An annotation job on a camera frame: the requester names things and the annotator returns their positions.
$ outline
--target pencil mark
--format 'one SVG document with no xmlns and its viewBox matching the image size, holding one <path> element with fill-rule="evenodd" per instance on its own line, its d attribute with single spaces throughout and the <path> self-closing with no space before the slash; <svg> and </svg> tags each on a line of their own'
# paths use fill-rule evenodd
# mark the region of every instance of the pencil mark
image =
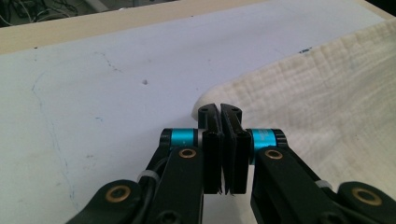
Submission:
<svg viewBox="0 0 396 224">
<path fill-rule="evenodd" d="M 95 52 L 95 54 L 102 55 L 103 58 L 104 58 L 104 59 L 106 60 L 106 62 L 107 62 L 107 66 L 111 67 L 111 68 L 113 69 L 114 72 L 120 72 L 120 73 L 122 73 L 122 71 L 121 71 L 120 69 L 118 69 L 118 68 L 116 67 L 116 65 L 114 65 L 114 64 L 107 58 L 107 56 L 106 56 L 105 53 L 102 53 L 102 52 Z"/>
<path fill-rule="evenodd" d="M 282 55 L 282 56 L 286 56 L 282 51 L 280 51 L 280 50 L 277 49 L 277 48 L 273 48 L 273 50 L 274 50 L 276 53 L 278 53 L 278 54 L 280 54 L 280 55 Z"/>
<path fill-rule="evenodd" d="M 299 53 L 301 53 L 301 54 L 304 54 L 304 53 L 307 53 L 309 50 L 311 50 L 312 48 L 309 48 L 309 49 L 303 49 L 303 50 L 301 50 L 301 51 L 299 51 Z"/>
<path fill-rule="evenodd" d="M 38 78 L 35 80 L 35 83 L 33 84 L 31 92 L 37 99 L 40 113 L 47 124 L 47 131 L 49 132 L 49 136 L 51 138 L 52 147 L 53 149 L 55 149 L 59 161 L 61 162 L 61 164 L 64 165 L 64 169 L 62 169 L 62 175 L 64 176 L 64 179 L 66 180 L 66 183 L 69 187 L 69 198 L 71 199 L 76 210 L 78 210 L 79 205 L 75 200 L 75 186 L 71 183 L 71 180 L 68 177 L 69 174 L 68 164 L 67 164 L 67 160 L 64 158 L 61 147 L 59 145 L 58 134 L 56 133 L 55 124 L 50 119 L 50 116 L 47 114 L 45 110 L 45 101 L 43 98 L 41 98 L 39 94 L 41 89 L 38 87 L 37 84 L 40 82 L 40 80 L 43 78 L 44 75 L 46 75 L 46 72 L 43 72 L 38 76 Z"/>
</svg>

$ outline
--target white cloth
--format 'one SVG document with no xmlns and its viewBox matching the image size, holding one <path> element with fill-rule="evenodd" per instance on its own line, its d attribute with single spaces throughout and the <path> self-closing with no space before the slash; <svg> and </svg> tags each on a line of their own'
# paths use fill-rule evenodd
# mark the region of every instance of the white cloth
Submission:
<svg viewBox="0 0 396 224">
<path fill-rule="evenodd" d="M 240 107 L 244 128 L 281 129 L 335 190 L 356 180 L 396 199 L 396 20 L 218 85 L 193 115 L 210 103 Z"/>
</svg>

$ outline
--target blue metallic band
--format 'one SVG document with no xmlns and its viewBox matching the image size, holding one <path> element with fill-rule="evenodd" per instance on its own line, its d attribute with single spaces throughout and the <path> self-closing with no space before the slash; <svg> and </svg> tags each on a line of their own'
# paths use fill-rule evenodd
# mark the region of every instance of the blue metallic band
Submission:
<svg viewBox="0 0 396 224">
<path fill-rule="evenodd" d="M 173 129 L 171 147 L 193 147 L 194 129 Z"/>
<path fill-rule="evenodd" d="M 253 137 L 253 159 L 250 161 L 254 165 L 256 153 L 262 147 L 276 146 L 276 138 L 271 129 L 251 129 Z"/>
</svg>

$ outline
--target wrinkled towel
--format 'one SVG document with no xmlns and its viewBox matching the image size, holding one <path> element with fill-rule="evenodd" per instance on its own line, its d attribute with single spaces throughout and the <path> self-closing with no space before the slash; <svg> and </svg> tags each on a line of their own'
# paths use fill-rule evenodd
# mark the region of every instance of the wrinkled towel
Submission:
<svg viewBox="0 0 396 224">
<path fill-rule="evenodd" d="M 241 108 L 244 128 L 281 129 L 334 190 L 356 180 L 396 199 L 396 20 L 218 85 L 193 116 L 210 103 Z"/>
</svg>

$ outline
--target white table surface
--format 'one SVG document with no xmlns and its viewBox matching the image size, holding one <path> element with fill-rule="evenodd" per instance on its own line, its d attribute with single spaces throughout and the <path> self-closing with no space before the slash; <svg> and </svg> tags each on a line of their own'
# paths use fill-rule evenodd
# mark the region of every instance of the white table surface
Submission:
<svg viewBox="0 0 396 224">
<path fill-rule="evenodd" d="M 381 22 L 349 0 L 272 0 L 0 55 L 0 223 L 65 223 L 136 179 L 163 128 L 195 128 L 210 87 Z M 204 223 L 254 223 L 249 195 Z"/>
</svg>

